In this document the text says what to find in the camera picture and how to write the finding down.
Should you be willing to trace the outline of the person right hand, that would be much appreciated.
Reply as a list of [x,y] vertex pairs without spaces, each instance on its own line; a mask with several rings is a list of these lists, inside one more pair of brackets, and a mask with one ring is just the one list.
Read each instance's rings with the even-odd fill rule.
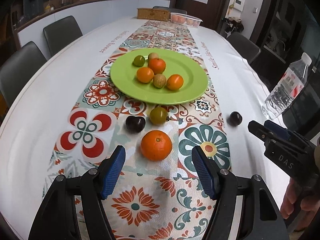
[[[298,195],[296,193],[295,181],[290,179],[280,208],[280,213],[284,219],[288,219],[289,215],[293,213],[294,204],[297,199]],[[305,220],[311,221],[319,209],[319,198],[316,196],[305,197],[301,201],[300,208],[306,212]]]

